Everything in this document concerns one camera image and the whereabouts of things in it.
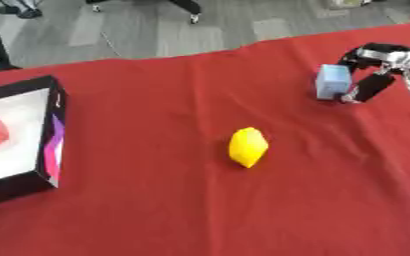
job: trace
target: red tablecloth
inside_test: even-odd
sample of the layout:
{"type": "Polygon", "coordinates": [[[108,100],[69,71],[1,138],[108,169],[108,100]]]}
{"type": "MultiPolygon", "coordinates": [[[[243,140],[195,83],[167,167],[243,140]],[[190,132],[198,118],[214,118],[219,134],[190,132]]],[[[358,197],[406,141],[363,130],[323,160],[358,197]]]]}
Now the red tablecloth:
{"type": "Polygon", "coordinates": [[[53,74],[70,94],[62,186],[0,204],[0,255],[410,256],[410,92],[315,100],[313,80],[366,42],[410,45],[410,25],[53,74]],[[228,160],[239,128],[270,149],[228,160]]]}

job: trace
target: yellow cube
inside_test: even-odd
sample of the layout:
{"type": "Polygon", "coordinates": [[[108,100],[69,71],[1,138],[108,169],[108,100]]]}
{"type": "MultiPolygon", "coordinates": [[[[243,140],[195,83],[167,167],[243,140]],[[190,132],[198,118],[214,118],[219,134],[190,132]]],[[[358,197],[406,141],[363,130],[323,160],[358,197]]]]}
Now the yellow cube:
{"type": "Polygon", "coordinates": [[[266,153],[269,144],[262,133],[253,127],[238,130],[230,141],[230,158],[251,168],[266,153]]]}

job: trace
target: floor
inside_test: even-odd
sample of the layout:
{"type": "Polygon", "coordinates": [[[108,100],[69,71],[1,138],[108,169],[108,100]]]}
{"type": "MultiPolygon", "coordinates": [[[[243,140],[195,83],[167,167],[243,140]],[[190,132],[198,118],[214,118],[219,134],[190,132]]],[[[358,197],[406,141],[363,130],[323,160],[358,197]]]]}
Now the floor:
{"type": "Polygon", "coordinates": [[[0,15],[15,65],[32,67],[103,58],[152,58],[232,49],[258,40],[410,22],[410,0],[328,10],[326,0],[198,0],[204,15],[163,0],[116,0],[93,13],[83,0],[43,0],[44,17],[0,15]]]}

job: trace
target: blue block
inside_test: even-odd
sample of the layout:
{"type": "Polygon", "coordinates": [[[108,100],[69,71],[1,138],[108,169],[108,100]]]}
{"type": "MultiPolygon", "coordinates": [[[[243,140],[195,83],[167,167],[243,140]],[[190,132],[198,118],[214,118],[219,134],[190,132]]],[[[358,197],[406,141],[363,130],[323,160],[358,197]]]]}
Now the blue block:
{"type": "Polygon", "coordinates": [[[348,67],[324,64],[317,76],[317,98],[332,100],[336,93],[347,93],[351,83],[351,74],[348,67]]]}

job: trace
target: black box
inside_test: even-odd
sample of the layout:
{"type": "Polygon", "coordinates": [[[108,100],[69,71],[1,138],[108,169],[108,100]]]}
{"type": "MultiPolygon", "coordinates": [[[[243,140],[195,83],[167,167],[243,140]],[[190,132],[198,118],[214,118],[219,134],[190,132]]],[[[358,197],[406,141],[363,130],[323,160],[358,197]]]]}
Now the black box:
{"type": "Polygon", "coordinates": [[[66,98],[51,76],[0,86],[0,202],[58,187],[66,98]]]}

